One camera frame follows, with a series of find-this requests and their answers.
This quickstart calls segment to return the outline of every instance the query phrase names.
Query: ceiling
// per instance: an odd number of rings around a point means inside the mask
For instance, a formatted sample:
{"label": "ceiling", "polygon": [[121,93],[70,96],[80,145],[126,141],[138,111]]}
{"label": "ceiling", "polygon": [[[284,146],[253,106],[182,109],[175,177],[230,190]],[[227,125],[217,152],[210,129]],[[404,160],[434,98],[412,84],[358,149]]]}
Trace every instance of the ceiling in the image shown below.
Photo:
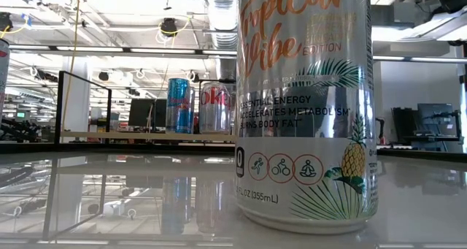
{"label": "ceiling", "polygon": [[[414,0],[399,1],[413,3]],[[77,0],[0,0],[0,12],[12,14],[13,30],[24,27],[16,34],[5,36],[10,44],[73,46]],[[24,15],[30,19],[26,23]],[[177,28],[184,31],[173,39],[164,37],[159,30],[164,18],[174,18]],[[226,20],[236,22],[236,18]],[[215,49],[212,36],[216,31],[211,27],[206,0],[80,0],[77,29],[78,46]],[[387,45],[382,43],[378,49],[382,50]],[[36,69],[57,75],[62,69],[64,54],[12,53],[9,91],[23,89],[39,93],[53,104],[57,84],[38,79]],[[93,66],[93,81],[115,88],[114,97],[127,103],[126,107],[118,109],[126,117],[129,102],[135,97],[128,94],[127,87],[138,88],[141,96],[146,98],[164,97],[166,81],[171,77],[187,77],[191,72],[205,79],[219,77],[216,56],[85,56]],[[115,76],[111,75],[109,81],[103,82],[99,79],[100,72],[113,72]],[[50,87],[33,87],[37,85]],[[92,92],[91,96],[91,104],[105,101],[98,92]],[[14,93],[7,97],[18,100]]]}

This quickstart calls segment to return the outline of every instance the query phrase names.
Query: circular icon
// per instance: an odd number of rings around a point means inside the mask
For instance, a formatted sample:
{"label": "circular icon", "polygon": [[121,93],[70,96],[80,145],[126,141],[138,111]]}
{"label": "circular icon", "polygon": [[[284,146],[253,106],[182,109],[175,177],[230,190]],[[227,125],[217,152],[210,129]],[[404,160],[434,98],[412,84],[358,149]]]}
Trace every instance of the circular icon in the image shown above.
{"label": "circular icon", "polygon": [[268,159],[261,153],[253,153],[248,160],[248,172],[253,180],[263,180],[268,175]]}
{"label": "circular icon", "polygon": [[293,178],[293,160],[285,154],[276,154],[269,159],[269,177],[276,183],[286,183]]}
{"label": "circular icon", "polygon": [[323,164],[313,155],[302,155],[295,160],[294,164],[293,176],[301,184],[313,185],[323,177]]}

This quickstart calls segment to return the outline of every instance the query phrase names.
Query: black metal frame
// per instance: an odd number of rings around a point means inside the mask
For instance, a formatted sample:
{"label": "black metal frame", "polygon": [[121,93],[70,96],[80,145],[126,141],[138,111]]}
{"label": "black metal frame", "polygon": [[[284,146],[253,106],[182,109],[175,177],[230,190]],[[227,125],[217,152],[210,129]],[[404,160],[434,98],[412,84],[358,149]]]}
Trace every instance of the black metal frame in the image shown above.
{"label": "black metal frame", "polygon": [[[58,73],[58,92],[57,92],[57,113],[55,115],[55,137],[54,137],[54,144],[58,145],[60,144],[60,138],[61,138],[61,122],[62,122],[62,105],[63,105],[63,83],[65,80],[65,74],[69,75],[70,77],[76,77],[79,80],[82,80],[84,82],[90,83],[91,85],[96,85],[102,89],[107,90],[107,118],[106,118],[106,124],[105,124],[105,132],[110,132],[110,118],[112,115],[112,89],[106,88],[103,85],[99,85],[98,83],[95,83],[90,80],[86,80],[85,78],[79,77],[75,74],[72,74],[67,71],[60,71]],[[109,139],[105,139],[105,143],[109,144]]]}

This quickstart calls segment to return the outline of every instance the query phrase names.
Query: running icon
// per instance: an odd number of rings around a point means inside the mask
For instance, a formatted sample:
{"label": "running icon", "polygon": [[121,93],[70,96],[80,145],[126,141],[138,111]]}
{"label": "running icon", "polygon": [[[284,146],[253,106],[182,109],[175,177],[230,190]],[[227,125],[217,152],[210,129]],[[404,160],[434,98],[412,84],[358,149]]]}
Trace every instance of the running icon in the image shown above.
{"label": "running icon", "polygon": [[268,159],[261,153],[253,153],[248,158],[248,167],[246,168],[248,168],[248,173],[253,180],[264,180],[268,176]]}
{"label": "running icon", "polygon": [[255,163],[253,164],[252,169],[256,169],[256,174],[259,175],[261,171],[261,167],[263,166],[264,162],[262,158],[259,158]]}
{"label": "running icon", "polygon": [[293,178],[293,160],[285,154],[276,154],[269,159],[269,177],[276,183],[286,183]]}

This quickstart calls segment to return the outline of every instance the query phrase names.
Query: white column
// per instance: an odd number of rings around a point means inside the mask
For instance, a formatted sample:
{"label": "white column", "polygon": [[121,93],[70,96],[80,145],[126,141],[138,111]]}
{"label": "white column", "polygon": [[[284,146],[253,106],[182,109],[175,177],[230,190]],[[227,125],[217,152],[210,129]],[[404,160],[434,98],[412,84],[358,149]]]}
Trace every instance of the white column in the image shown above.
{"label": "white column", "polygon": [[[455,50],[455,57],[463,58],[463,48],[462,47],[451,47],[451,49]],[[466,76],[466,65],[465,64],[458,64],[458,76],[465,77]],[[467,89],[466,84],[460,84],[460,127],[462,131],[462,136],[464,138],[467,137]],[[463,144],[463,152],[467,153],[467,139],[464,140]]]}
{"label": "white column", "polygon": [[[70,72],[71,65],[71,57],[63,58],[63,70]],[[76,57],[72,74],[90,80],[92,67],[90,67],[89,59]],[[70,81],[70,76],[67,74],[64,77],[62,127],[71,131],[88,131],[90,84],[75,77],[72,77]],[[68,103],[66,103],[66,91],[69,82],[71,82],[71,85]],[[65,104],[67,104],[66,115],[64,112]],[[74,138],[64,138],[63,142],[72,140]],[[81,165],[85,162],[86,157],[84,156],[62,158],[58,162],[58,168]],[[51,234],[80,222],[83,178],[84,175],[57,175],[50,219]],[[88,214],[87,208],[85,208],[84,214]]]}
{"label": "white column", "polygon": [[[74,60],[73,73],[77,76],[90,80],[93,74],[93,68],[90,65],[89,58],[76,57]],[[70,72],[72,58],[63,58],[63,70]],[[63,106],[62,106],[62,127],[71,131],[87,132],[89,122],[89,96],[90,84],[75,77],[65,74],[63,81]],[[66,102],[66,93],[69,83],[70,91],[68,103]],[[64,138],[63,142],[74,140],[73,138]]]}

